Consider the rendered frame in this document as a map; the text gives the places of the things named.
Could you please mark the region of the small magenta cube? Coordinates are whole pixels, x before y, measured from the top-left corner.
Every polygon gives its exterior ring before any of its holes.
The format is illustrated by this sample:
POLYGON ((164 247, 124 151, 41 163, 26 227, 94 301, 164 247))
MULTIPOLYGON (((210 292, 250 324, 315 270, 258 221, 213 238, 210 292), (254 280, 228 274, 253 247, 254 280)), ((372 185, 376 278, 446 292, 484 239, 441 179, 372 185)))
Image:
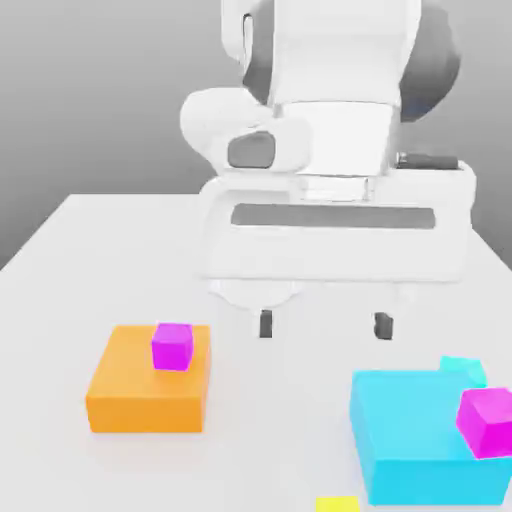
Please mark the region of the small magenta cube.
POLYGON ((188 370, 194 352, 191 324, 160 323, 151 340, 153 367, 156 370, 188 370))
POLYGON ((465 390, 456 426, 477 459, 512 457, 512 391, 490 387, 465 390))

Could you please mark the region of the small turquoise cube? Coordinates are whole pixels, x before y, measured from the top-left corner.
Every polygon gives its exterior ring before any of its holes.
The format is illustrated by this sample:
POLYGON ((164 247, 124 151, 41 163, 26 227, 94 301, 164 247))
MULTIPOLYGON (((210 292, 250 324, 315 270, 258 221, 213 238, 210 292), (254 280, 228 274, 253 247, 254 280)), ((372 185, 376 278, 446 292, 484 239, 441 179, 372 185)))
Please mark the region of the small turquoise cube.
POLYGON ((471 380, 472 388, 485 388, 488 385, 485 369, 479 359, 443 355, 439 369, 464 373, 471 380))

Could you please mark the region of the small yellow cube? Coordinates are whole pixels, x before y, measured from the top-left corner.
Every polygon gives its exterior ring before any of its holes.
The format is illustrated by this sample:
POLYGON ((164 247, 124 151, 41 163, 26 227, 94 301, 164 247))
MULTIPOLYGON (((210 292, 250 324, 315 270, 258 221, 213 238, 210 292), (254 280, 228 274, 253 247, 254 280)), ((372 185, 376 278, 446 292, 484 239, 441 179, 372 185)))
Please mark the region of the small yellow cube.
POLYGON ((323 496, 317 497, 315 512, 360 512, 356 496, 323 496))

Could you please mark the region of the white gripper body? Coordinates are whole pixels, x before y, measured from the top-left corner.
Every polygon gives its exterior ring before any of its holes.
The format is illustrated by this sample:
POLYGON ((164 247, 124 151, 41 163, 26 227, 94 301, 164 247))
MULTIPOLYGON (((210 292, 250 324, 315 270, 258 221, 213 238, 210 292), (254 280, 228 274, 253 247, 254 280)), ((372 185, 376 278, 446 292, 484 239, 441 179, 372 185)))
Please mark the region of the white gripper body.
POLYGON ((356 178, 226 173, 198 196, 200 272, 235 280, 457 281, 475 193, 465 164, 356 178))

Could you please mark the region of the large cyan box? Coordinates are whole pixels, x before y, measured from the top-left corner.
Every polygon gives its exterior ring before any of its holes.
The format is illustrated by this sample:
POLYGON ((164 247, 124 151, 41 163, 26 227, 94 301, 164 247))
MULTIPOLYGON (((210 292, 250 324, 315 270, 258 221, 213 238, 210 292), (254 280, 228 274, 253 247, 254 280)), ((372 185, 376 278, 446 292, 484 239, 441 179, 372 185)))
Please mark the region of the large cyan box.
POLYGON ((463 372, 357 371, 350 421, 374 506, 497 506, 512 457, 477 459, 456 427, 463 372))

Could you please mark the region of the large orange box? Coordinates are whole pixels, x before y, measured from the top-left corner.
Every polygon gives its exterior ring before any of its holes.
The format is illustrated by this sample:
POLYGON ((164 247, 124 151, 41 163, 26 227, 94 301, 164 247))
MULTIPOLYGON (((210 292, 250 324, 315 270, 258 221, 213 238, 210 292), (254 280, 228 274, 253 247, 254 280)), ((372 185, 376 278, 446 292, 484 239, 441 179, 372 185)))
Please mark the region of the large orange box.
POLYGON ((150 325, 116 327, 86 394, 94 433, 196 433, 203 430, 211 367, 211 332, 194 325, 185 372, 153 367, 150 325))

